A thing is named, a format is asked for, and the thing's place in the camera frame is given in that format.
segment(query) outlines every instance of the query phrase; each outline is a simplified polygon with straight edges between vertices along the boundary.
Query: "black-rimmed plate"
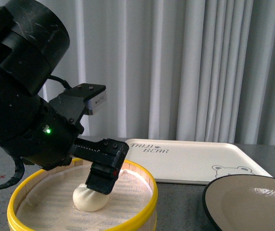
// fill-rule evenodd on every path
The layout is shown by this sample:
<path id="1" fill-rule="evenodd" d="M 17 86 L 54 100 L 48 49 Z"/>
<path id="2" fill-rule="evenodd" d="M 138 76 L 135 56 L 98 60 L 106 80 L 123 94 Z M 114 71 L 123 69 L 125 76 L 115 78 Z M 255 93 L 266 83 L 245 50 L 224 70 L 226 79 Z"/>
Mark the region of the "black-rimmed plate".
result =
<path id="1" fill-rule="evenodd" d="M 275 230 L 275 178 L 230 175 L 210 182 L 203 193 L 204 210 L 223 231 Z"/>

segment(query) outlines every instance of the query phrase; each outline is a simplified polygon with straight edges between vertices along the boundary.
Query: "curtain fold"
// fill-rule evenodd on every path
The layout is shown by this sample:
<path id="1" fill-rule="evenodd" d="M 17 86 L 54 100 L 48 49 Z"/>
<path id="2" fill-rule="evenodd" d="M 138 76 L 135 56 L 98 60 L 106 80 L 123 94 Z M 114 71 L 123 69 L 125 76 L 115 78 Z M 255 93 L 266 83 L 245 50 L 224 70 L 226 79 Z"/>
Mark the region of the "curtain fold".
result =
<path id="1" fill-rule="evenodd" d="M 84 134 L 275 145 L 275 1 L 40 2 L 71 38 L 53 74 L 107 86 Z"/>

